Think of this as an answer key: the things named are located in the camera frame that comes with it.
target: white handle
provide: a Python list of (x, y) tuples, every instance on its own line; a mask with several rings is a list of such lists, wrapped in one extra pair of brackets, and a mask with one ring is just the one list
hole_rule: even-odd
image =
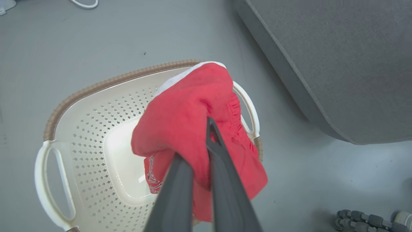
[[(35, 168), (34, 168), (34, 181), (37, 191), (37, 196), (39, 197), (40, 203), (42, 204), (44, 210), (46, 211), (49, 218), (59, 227), (63, 228), (65, 231), (70, 230), (73, 226), (71, 225), (72, 220), (76, 215), (74, 208), (73, 198), (70, 193), (69, 183), (67, 180), (66, 172), (63, 165), (63, 160), (61, 153), (58, 150), (58, 145), (54, 145), (54, 141), (44, 141), (43, 146), (40, 148), (37, 154)], [(66, 193), (66, 197), (69, 204), (70, 216), (67, 218), (63, 215), (59, 207), (57, 206), (52, 193), (50, 192), (49, 183), (47, 181), (47, 159), (49, 157), (50, 151), (54, 149), (56, 153), (57, 164), (59, 166), (61, 180), (63, 183), (63, 188)]]
[(243, 116), (241, 116), (241, 122), (243, 126), (245, 127), (246, 132), (252, 135), (253, 137), (252, 139), (259, 137), (260, 136), (259, 135), (259, 132), (260, 132), (259, 118), (258, 118), (258, 113), (256, 112), (256, 109), (255, 109), (255, 106), (253, 105), (252, 100), (250, 99), (246, 91), (238, 83), (233, 82), (233, 89), (236, 91), (237, 94), (239, 94), (243, 102), (246, 104), (250, 119), (252, 121), (252, 130), (251, 130), (246, 124)]

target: gray floor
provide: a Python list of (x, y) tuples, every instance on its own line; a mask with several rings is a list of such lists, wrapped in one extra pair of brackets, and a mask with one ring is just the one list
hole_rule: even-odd
[(2, 231), (60, 231), (39, 204), (33, 167), (63, 99), (190, 58), (224, 63), (255, 103), (269, 183), (253, 205), (264, 231), (333, 231), (331, 215), (344, 208), (386, 219), (412, 211), (412, 142), (355, 146), (311, 125), (229, 0), (101, 0), (89, 11), (68, 0), (22, 0), (0, 17)]

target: white plastic basket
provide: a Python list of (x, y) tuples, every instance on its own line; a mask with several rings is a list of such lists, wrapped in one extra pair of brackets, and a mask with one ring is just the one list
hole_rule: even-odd
[[(50, 219), (65, 231), (142, 231), (155, 194), (145, 181), (143, 157), (134, 155), (132, 131), (156, 88), (199, 63), (186, 60), (123, 74), (85, 88), (64, 100), (53, 112), (35, 162), (35, 186)], [(262, 160), (259, 120), (252, 101), (234, 82), (252, 120), (247, 127)], [(70, 208), (65, 217), (51, 195), (47, 158), (56, 154)]]

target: gray upholstered furniture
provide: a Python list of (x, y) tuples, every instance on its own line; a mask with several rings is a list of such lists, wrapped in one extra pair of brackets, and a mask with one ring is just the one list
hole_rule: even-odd
[(412, 1), (235, 0), (292, 97), (354, 144), (412, 139)]

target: basket rim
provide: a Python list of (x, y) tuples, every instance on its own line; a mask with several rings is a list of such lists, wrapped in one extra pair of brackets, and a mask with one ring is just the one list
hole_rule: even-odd
[(154, 65), (151, 67), (147, 67), (144, 69), (139, 69), (136, 71), (124, 73), (118, 76), (115, 76), (113, 78), (110, 78), (108, 80), (104, 80), (101, 82), (98, 82), (94, 85), (91, 85), (89, 87), (86, 87), (82, 90), (79, 90), (66, 99), (64, 99), (53, 111), (51, 114), (50, 118), (47, 121), (46, 128), (44, 130), (43, 134), (43, 141), (48, 141), (48, 140), (54, 140), (54, 135), (56, 132), (56, 127), (57, 124), (59, 123), (61, 117), (63, 114), (76, 102), (79, 100), (90, 96), (96, 92), (102, 91), (104, 89), (113, 87), (115, 85), (127, 82), (129, 80), (134, 80), (138, 79), (144, 76), (148, 76), (151, 74), (163, 72), (163, 71), (169, 71), (173, 69), (179, 69), (179, 68), (185, 68), (185, 67), (191, 67), (194, 66), (200, 62), (203, 62), (203, 60), (199, 59), (187, 59), (187, 60), (181, 60), (177, 62), (168, 62), (160, 65)]

